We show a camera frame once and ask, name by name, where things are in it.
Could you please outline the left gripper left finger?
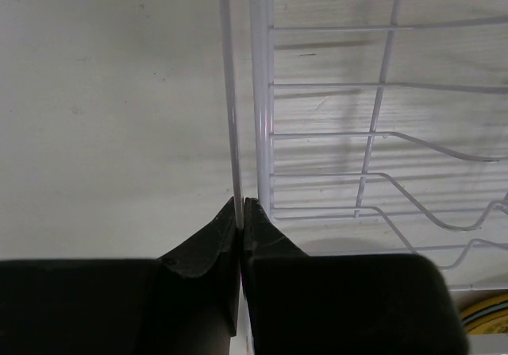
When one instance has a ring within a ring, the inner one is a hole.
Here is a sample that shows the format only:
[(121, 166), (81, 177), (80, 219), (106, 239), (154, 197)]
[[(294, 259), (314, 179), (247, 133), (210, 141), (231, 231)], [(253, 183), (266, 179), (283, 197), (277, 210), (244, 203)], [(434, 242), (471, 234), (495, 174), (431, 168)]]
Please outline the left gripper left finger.
[(148, 259), (1, 263), (4, 354), (227, 354), (240, 272), (233, 201)]

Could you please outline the white wire dish rack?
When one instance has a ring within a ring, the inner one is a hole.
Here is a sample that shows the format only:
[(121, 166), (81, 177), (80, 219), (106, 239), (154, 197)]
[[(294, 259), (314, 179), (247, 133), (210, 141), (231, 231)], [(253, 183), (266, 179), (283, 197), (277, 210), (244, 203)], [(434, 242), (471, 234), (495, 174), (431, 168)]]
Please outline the white wire dish rack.
[(236, 198), (316, 255), (507, 289), (507, 0), (219, 0)]

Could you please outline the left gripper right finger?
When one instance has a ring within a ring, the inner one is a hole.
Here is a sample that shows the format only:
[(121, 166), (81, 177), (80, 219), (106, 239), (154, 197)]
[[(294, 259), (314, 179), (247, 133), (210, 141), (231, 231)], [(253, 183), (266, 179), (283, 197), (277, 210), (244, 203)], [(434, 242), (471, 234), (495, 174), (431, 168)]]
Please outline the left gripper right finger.
[(466, 354), (445, 280), (416, 254), (312, 257), (246, 199), (242, 281), (257, 354)]

